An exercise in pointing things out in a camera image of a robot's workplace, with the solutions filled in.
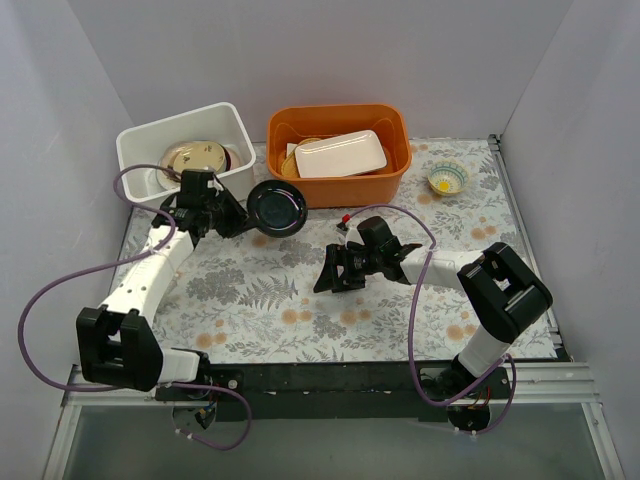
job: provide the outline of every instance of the table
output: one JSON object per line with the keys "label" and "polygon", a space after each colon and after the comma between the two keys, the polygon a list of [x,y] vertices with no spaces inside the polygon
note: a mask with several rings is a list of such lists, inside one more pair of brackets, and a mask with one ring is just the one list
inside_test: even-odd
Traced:
{"label": "table", "polygon": [[[269,178],[266,148],[256,145],[256,180]],[[484,249],[502,241],[525,256],[520,233],[489,145],[480,140],[413,140],[412,165],[393,204],[432,228],[439,248]],[[471,184],[453,197],[428,187],[430,163],[455,158]],[[353,209],[312,210],[293,237],[272,239],[252,231],[233,239],[211,233],[180,267],[158,308],[153,331],[162,346],[205,351],[213,363],[366,362],[407,359],[412,286],[369,277],[364,290],[314,294],[324,247],[337,243],[334,225]],[[424,232],[399,212],[372,210],[402,243],[426,243]],[[146,212],[132,214],[122,257],[139,251],[149,229]],[[126,272],[117,273],[114,285]],[[421,292],[415,330],[416,359],[450,359],[479,325],[466,296],[428,286]],[[511,348],[516,358],[556,356],[548,318]]]}

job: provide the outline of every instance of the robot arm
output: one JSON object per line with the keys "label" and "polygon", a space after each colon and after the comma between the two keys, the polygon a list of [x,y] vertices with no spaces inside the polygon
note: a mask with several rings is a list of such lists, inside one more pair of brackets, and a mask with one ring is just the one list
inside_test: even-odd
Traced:
{"label": "robot arm", "polygon": [[[415,284],[429,254],[419,244],[401,245],[377,216],[348,229],[345,245],[328,245],[326,251],[316,293],[364,288],[365,276],[378,272]],[[504,243],[484,251],[434,251],[424,281],[464,291],[481,324],[439,379],[451,393],[485,373],[553,303],[545,285]]]}
{"label": "robot arm", "polygon": [[[197,170],[182,172],[180,192],[161,209],[177,227],[169,243],[135,263],[99,308],[84,308],[76,320],[82,374],[88,381],[142,391],[168,382],[206,383],[206,354],[160,348],[151,331],[176,271],[210,230],[223,238],[252,228],[286,237],[300,230],[307,216],[300,192],[284,182],[256,186],[245,210],[213,172]],[[170,230],[168,220],[156,216],[144,250],[153,250]]]}

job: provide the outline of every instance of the small bowl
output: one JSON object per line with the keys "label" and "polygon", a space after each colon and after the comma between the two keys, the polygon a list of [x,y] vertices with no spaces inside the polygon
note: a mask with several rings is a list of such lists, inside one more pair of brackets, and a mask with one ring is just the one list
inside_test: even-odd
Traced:
{"label": "small bowl", "polygon": [[469,184],[469,171],[454,160],[440,160],[429,170],[427,179],[431,188],[439,195],[455,195]]}

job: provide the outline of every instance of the yellow object in bowl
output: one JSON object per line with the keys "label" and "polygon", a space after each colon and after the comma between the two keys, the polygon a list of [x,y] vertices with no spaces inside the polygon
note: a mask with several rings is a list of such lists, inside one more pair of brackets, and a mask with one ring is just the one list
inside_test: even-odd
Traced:
{"label": "yellow object in bowl", "polygon": [[440,160],[429,170],[427,179],[431,188],[439,195],[455,195],[469,184],[469,171],[455,160]]}

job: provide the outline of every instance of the gray floor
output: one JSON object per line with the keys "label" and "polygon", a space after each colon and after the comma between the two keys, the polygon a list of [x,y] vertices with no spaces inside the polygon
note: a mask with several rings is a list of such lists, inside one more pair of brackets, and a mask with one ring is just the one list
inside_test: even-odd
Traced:
{"label": "gray floor", "polygon": [[[67,479],[600,479],[580,405],[514,405],[473,440],[397,419],[255,422],[221,453],[177,436],[165,407],[84,407]],[[214,425],[216,440],[240,424]]]}

